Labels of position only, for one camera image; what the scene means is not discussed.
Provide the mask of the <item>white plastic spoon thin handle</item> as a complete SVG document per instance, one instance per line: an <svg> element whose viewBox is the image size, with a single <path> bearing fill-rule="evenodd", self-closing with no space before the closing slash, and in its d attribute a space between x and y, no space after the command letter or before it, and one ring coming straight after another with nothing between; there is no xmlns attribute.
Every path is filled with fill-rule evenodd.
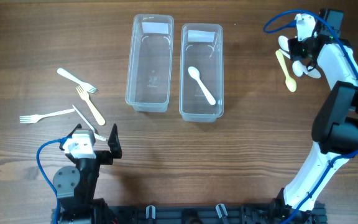
<svg viewBox="0 0 358 224"><path fill-rule="evenodd" d="M309 76L311 78L321 78L321 74L316 68L306 67L306 66L303 66L303 67L304 67L304 73L307 76Z"/></svg>

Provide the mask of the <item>yellow plastic spoon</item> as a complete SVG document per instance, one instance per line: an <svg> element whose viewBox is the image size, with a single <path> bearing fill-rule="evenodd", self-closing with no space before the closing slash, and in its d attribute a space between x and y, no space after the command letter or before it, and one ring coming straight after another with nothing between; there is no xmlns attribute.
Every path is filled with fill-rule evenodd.
<svg viewBox="0 0 358 224"><path fill-rule="evenodd" d="M289 75L287 65L285 63L285 59L284 59L282 52L280 50L277 50L275 52L275 55L276 55L277 60L283 70L283 73L285 75L285 84L286 84L288 90L292 93L295 92L296 88L297 88L296 81Z"/></svg>

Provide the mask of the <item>white spoon slender handle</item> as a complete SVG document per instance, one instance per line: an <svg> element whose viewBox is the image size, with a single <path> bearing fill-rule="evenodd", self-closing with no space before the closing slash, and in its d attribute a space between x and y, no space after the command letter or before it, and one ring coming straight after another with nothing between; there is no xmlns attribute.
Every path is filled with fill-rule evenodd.
<svg viewBox="0 0 358 224"><path fill-rule="evenodd" d="M288 46L288 38L281 35L278 38L278 43L280 46L280 51L281 53L286 56L288 59L290 59L290 54L289 54L289 46Z"/></svg>

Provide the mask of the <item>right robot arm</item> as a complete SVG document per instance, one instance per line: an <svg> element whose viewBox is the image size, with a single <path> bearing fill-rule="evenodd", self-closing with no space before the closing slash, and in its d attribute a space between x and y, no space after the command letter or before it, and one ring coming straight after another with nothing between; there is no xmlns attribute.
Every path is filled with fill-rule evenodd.
<svg viewBox="0 0 358 224"><path fill-rule="evenodd" d="M312 58L331 89L312 126L313 145L295 178L283 189L284 204L305 212L333 175L358 151L358 66L346 42L332 37L288 41L291 60Z"/></svg>

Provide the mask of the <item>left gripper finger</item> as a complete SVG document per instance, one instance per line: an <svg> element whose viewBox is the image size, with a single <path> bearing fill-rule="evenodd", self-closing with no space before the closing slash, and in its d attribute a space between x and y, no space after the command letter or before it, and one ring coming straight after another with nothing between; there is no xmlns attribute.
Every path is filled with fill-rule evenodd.
<svg viewBox="0 0 358 224"><path fill-rule="evenodd" d="M77 124L77 125L75 126L75 128L73 129L73 131L70 132L70 133L67 135L67 138L72 138L73 133L74 133L77 129L81 129L81 128L82 128L82 125L81 125L81 124Z"/></svg>
<svg viewBox="0 0 358 224"><path fill-rule="evenodd" d="M117 124L113 124L109 139L108 139L108 146L111 152L120 152L121 151L121 144L118 138L118 131L117 131Z"/></svg>

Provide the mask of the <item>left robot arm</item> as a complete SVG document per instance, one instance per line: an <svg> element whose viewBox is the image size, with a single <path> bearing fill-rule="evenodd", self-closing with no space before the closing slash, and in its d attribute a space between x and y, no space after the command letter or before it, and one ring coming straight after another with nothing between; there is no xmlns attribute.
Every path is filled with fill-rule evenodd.
<svg viewBox="0 0 358 224"><path fill-rule="evenodd" d="M101 165L111 165L122 157L117 125L107 141L107 151L95 151L94 131L78 124L59 148L72 161L72 166L59 169L53 177L57 207L52 223L119 223L118 217L103 198L94 198Z"/></svg>

